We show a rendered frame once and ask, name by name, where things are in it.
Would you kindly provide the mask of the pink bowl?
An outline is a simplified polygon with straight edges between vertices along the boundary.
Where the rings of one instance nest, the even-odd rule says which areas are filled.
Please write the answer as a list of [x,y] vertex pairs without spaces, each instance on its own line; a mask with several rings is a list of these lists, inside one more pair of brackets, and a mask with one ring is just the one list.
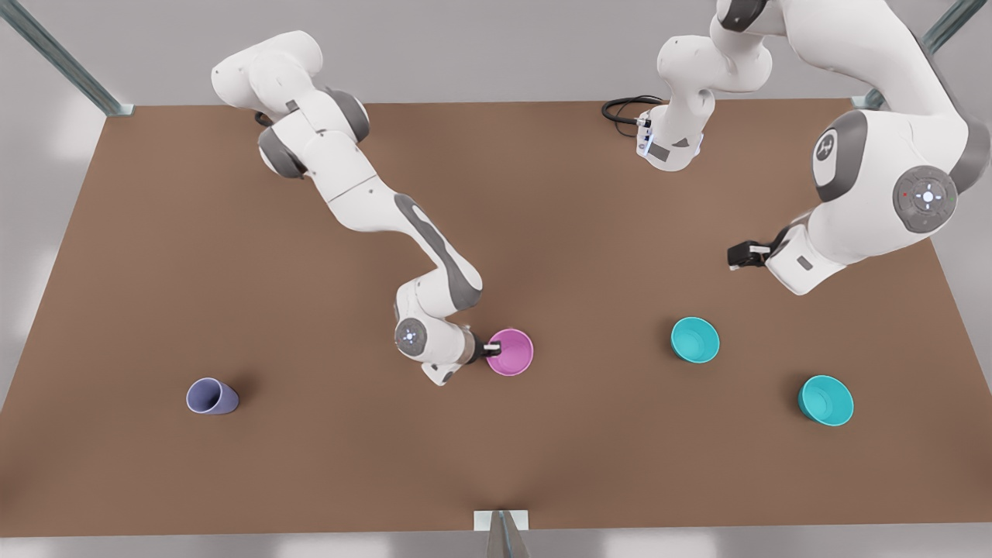
[[489,367],[503,377],[514,377],[530,367],[534,360],[534,343],[530,336],[520,329],[503,329],[496,332],[491,339],[501,344],[502,352],[497,356],[486,358]]

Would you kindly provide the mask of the teal bowl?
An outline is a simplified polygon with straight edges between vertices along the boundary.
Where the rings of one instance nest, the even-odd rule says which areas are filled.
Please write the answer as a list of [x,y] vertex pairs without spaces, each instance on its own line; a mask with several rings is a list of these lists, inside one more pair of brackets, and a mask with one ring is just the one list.
[[673,325],[670,332],[673,352],[688,363],[708,363],[722,346],[717,329],[702,318],[689,315]]
[[854,412],[853,395],[843,382],[829,375],[809,377],[798,390],[797,403],[801,413],[823,426],[846,424]]

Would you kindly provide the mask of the lavender cup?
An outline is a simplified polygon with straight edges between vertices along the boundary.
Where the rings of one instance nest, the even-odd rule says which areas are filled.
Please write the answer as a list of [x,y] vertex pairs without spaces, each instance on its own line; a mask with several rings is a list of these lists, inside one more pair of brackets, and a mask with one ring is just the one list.
[[223,415],[239,405],[239,395],[219,379],[205,377],[195,381],[185,395],[189,410],[201,415]]

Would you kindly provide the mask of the silver frame post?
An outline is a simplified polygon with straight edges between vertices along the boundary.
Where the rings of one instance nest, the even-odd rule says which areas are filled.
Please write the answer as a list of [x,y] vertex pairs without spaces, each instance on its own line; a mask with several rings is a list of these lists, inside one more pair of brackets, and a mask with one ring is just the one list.
[[34,15],[18,0],[0,0],[0,18],[14,29],[35,51],[49,61],[79,92],[107,117],[126,117],[133,105],[124,105],[71,56]]
[[984,8],[988,0],[954,0],[952,7],[938,18],[924,35],[911,31],[895,19],[893,38],[883,39],[894,59],[883,67],[883,77],[873,81],[872,91],[851,99],[855,109],[880,110],[914,115],[965,113],[964,105],[943,77],[935,61],[942,47]]
[[486,531],[486,558],[531,558],[521,531],[530,529],[529,511],[474,511],[474,531]]

